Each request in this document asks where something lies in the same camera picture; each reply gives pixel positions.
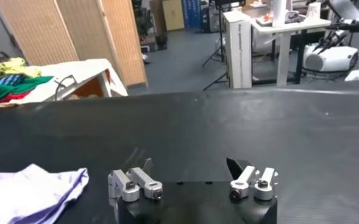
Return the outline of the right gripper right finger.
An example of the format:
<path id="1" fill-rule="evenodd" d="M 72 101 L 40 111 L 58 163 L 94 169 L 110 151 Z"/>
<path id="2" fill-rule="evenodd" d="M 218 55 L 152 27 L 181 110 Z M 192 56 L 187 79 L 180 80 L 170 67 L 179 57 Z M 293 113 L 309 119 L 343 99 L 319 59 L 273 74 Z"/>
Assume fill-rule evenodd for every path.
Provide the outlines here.
<path id="1" fill-rule="evenodd" d="M 266 167 L 261 173 L 247 161 L 239 163 L 238 160 L 229 157 L 226 158 L 226 164 L 233 178 L 229 184 L 231 200 L 239 201 L 250 194 L 261 201 L 269 201 L 274 197 L 279 175 L 274 168 Z"/>

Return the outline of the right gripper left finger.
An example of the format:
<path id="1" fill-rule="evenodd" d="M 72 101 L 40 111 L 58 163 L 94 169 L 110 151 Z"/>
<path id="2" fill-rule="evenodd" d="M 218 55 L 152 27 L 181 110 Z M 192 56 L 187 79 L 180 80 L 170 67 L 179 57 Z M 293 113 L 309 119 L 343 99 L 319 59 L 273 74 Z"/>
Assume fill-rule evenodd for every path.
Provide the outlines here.
<path id="1" fill-rule="evenodd" d="M 108 197 L 131 203 L 137 201 L 143 192 L 145 198 L 161 200 L 163 184 L 150 176 L 152 167 L 152 159 L 147 158 L 142 167 L 131 167 L 127 172 L 121 169 L 111 171 L 107 176 Z"/>

